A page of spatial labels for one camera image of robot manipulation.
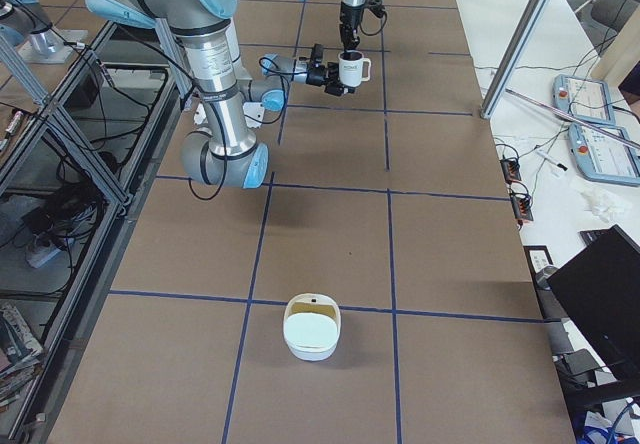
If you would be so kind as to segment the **upper blue teach pendant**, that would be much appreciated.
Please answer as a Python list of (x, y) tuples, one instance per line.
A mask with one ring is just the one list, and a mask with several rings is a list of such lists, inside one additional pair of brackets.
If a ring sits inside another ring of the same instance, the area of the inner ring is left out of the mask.
[(616, 124), (609, 86), (601, 80), (558, 75), (553, 81), (555, 107), (599, 126)]

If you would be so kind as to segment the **white power strip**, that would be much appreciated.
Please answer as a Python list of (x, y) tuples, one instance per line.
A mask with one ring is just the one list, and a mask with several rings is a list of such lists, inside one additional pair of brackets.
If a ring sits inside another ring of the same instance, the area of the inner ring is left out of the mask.
[(51, 261), (63, 250), (63, 247), (58, 246), (53, 242), (31, 243), (26, 248), (26, 262), (30, 267), (38, 269)]

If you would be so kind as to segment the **crumpled white tissue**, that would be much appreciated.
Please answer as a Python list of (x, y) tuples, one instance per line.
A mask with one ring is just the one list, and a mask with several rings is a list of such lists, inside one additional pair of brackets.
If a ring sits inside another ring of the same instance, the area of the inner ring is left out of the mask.
[(624, 217), (631, 209), (630, 201), (607, 190), (592, 188), (580, 192), (587, 209), (603, 222), (614, 222)]

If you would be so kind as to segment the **silver aluminium frame post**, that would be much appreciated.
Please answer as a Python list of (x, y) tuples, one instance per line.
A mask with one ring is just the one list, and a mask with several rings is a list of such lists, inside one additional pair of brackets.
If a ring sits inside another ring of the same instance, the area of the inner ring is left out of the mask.
[(480, 115), (490, 119), (506, 91), (509, 80), (550, 0), (528, 0), (516, 30), (481, 105)]

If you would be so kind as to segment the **orange black electronics board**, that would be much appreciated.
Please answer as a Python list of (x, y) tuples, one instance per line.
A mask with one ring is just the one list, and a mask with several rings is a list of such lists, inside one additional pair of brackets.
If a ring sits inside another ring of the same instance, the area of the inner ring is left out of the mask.
[(520, 164), (517, 158), (503, 158), (500, 160), (500, 166), (506, 183), (521, 181)]

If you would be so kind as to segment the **white mug with handle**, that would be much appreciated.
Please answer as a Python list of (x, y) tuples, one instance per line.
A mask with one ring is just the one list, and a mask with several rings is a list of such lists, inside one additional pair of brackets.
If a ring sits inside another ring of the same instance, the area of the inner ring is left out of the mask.
[(347, 87), (357, 88), (371, 79), (372, 61), (357, 50), (344, 50), (338, 55), (339, 80)]

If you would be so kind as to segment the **blue teach pendant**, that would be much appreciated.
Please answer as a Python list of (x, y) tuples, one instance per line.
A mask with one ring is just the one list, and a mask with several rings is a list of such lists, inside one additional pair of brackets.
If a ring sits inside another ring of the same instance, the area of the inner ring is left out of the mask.
[(570, 150), (583, 176), (593, 182), (639, 186), (639, 151), (593, 129), (572, 123)]
[(601, 80), (558, 75), (553, 81), (555, 107), (599, 126), (616, 124), (609, 86)]

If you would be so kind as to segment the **stack of magazines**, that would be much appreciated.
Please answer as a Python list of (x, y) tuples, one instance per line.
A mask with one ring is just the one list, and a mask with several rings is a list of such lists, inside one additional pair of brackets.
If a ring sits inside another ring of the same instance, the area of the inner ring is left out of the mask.
[(16, 401), (21, 389), (41, 370), (44, 347), (19, 309), (1, 302), (1, 408)]

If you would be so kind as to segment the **lower blue teach pendant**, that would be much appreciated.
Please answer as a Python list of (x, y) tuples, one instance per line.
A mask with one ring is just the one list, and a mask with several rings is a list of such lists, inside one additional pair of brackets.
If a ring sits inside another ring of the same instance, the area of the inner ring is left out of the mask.
[(583, 176), (593, 182), (639, 186), (639, 151), (593, 129), (572, 123), (570, 150)]

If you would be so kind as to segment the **black marker pen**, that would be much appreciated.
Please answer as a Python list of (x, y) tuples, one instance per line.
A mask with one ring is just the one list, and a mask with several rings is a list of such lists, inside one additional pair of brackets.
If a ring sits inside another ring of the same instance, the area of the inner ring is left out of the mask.
[(566, 172), (568, 170), (568, 168), (559, 160), (555, 159), (554, 157), (552, 157), (548, 152), (546, 152), (545, 150), (538, 148), (535, 150), (535, 153), (538, 154), (539, 156), (541, 156), (545, 161), (551, 163), (553, 166), (559, 168), (560, 170), (562, 170), (563, 172)]

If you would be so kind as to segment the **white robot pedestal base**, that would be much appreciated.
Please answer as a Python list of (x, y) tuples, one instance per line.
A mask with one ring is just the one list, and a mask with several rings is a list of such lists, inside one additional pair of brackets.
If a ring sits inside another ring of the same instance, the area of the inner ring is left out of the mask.
[[(263, 125), (266, 109), (261, 103), (245, 102), (243, 104), (243, 112), (246, 124), (249, 128), (257, 129)], [(195, 126), (206, 126), (208, 124), (208, 119), (202, 103), (198, 104), (193, 120)]]

